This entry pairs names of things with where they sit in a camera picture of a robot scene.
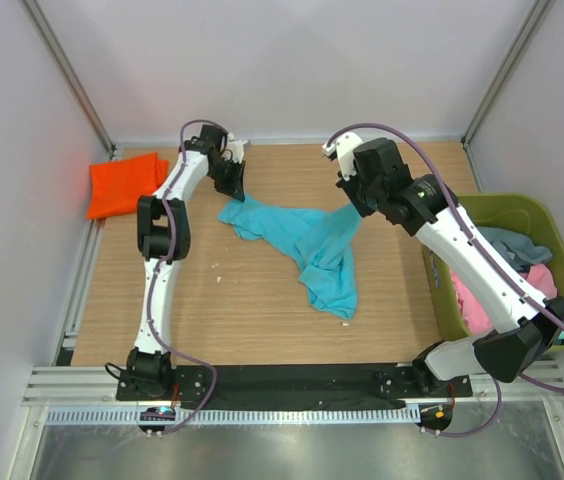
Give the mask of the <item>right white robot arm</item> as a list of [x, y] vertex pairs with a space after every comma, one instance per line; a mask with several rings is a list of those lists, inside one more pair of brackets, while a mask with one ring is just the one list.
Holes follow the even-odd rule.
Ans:
[[564, 325], [564, 298], [548, 298], [522, 278], [472, 223], [455, 194], [432, 174], [413, 178], [397, 144], [348, 132], [323, 148], [339, 164], [337, 187], [358, 213], [381, 213], [430, 249], [469, 288], [489, 331], [434, 345], [414, 361], [414, 387], [434, 396], [449, 380], [484, 372], [510, 383], [542, 356]]

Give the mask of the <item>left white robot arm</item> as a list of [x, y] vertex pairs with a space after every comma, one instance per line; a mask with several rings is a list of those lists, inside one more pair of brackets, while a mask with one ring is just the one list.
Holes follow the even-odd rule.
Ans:
[[172, 304], [176, 280], [192, 244], [187, 205], [199, 183], [208, 177], [218, 193], [245, 200], [248, 142], [210, 120], [192, 120], [184, 126], [196, 124], [201, 129], [190, 138], [180, 131], [177, 161], [166, 180], [154, 193], [138, 199], [136, 235], [145, 288], [138, 333], [118, 380], [119, 400], [161, 400], [175, 389]]

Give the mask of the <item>turquoise blue t shirt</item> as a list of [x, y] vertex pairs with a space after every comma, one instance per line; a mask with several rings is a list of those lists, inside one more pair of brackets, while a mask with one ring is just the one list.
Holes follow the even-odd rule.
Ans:
[[358, 305], [352, 242], [361, 216], [347, 204], [327, 212], [262, 203], [251, 196], [230, 201], [218, 220], [244, 240], [263, 240], [291, 258], [309, 304], [350, 322]]

